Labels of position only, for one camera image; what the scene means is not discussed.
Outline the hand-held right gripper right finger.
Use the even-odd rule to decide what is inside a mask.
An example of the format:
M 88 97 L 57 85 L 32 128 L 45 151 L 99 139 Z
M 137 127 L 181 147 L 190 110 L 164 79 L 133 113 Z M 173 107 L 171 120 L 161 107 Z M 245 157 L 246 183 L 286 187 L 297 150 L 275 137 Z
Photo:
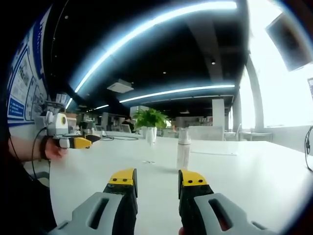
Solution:
M 249 222 L 243 209 L 215 193 L 199 173 L 179 170 L 179 215 L 186 235 L 274 235 Z

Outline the person's left hand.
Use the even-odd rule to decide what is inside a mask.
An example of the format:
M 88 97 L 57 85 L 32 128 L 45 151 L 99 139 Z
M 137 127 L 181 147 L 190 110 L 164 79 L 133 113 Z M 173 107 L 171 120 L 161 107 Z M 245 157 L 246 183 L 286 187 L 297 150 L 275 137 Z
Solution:
M 54 139 L 48 139 L 45 144 L 45 155 L 49 160 L 57 160 L 63 158 L 68 153 L 67 149 L 58 147 Z

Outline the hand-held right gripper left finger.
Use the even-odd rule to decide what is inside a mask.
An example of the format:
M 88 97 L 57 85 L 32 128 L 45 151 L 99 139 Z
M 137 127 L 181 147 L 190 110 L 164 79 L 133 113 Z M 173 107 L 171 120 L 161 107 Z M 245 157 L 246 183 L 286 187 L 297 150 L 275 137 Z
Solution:
M 138 213 L 137 171 L 114 173 L 102 192 L 96 192 L 49 232 L 50 235 L 133 235 Z

